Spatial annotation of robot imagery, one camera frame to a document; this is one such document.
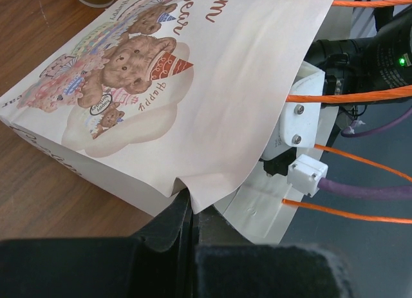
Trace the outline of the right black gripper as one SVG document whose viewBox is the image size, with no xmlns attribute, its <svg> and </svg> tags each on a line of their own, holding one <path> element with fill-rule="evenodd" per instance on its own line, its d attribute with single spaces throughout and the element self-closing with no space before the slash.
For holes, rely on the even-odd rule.
<svg viewBox="0 0 412 298">
<path fill-rule="evenodd" d="M 263 170 L 270 176 L 280 174 L 281 176 L 287 176 L 288 167 L 292 164 L 297 156 L 296 149 L 288 149 L 281 153 L 277 157 L 271 160 L 262 160 Z"/>
</svg>

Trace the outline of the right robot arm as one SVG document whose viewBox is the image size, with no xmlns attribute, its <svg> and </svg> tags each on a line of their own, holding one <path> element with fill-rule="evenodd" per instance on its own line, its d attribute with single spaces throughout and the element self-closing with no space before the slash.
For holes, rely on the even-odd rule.
<svg viewBox="0 0 412 298">
<path fill-rule="evenodd" d="M 411 100 L 411 0 L 334 2 L 373 8 L 376 36 L 318 40 L 304 59 L 325 72 L 321 107 Z"/>
</svg>

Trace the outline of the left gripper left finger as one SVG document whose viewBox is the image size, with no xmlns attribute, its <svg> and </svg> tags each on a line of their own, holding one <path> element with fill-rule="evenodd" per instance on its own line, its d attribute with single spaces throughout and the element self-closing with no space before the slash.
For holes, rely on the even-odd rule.
<svg viewBox="0 0 412 298">
<path fill-rule="evenodd" d="M 188 297 L 188 190 L 130 236 L 1 242 L 1 297 Z"/>
</svg>

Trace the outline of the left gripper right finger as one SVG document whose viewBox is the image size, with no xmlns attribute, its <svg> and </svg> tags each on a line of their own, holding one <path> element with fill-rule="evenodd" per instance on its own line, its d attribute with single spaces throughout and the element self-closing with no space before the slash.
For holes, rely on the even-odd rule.
<svg viewBox="0 0 412 298">
<path fill-rule="evenodd" d="M 344 262 L 317 245 L 254 245 L 216 210 L 194 217 L 195 297 L 355 297 Z"/>
</svg>

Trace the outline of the cream bear paper bag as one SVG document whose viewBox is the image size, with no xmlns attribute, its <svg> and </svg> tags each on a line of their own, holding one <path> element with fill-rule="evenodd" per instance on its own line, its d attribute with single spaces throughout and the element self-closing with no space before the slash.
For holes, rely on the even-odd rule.
<svg viewBox="0 0 412 298">
<path fill-rule="evenodd" d="M 332 2 L 119 0 L 1 97 L 1 121 L 152 216 L 188 189 L 195 212 L 279 243 L 282 200 L 304 194 L 261 155 L 287 97 L 321 94 L 311 42 L 350 33 Z"/>
</svg>

